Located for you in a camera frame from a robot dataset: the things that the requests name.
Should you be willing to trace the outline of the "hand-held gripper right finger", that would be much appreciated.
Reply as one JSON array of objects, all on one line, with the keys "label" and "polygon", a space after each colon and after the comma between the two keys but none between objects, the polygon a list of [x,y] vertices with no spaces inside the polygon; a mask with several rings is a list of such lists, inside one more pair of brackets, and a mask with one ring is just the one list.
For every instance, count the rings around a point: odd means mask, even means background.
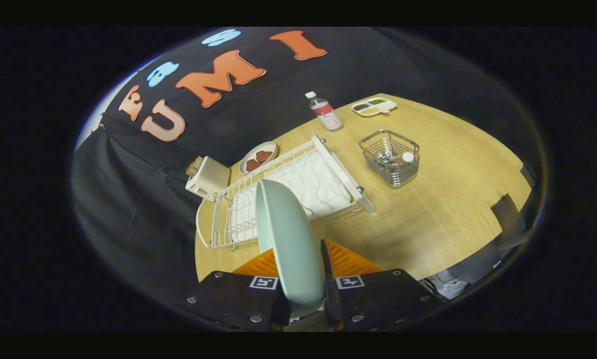
[{"label": "hand-held gripper right finger", "polygon": [[337,332],[407,329],[443,309],[443,297],[403,269],[383,270],[335,242],[322,239],[324,309]]}]

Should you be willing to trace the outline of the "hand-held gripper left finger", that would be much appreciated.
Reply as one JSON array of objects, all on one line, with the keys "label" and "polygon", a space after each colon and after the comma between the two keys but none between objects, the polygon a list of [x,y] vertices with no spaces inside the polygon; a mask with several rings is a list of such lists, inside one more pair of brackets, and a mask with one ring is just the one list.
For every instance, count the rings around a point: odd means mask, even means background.
[{"label": "hand-held gripper left finger", "polygon": [[212,271],[186,303],[192,314],[233,331],[281,332],[291,318],[273,249],[232,272]]}]

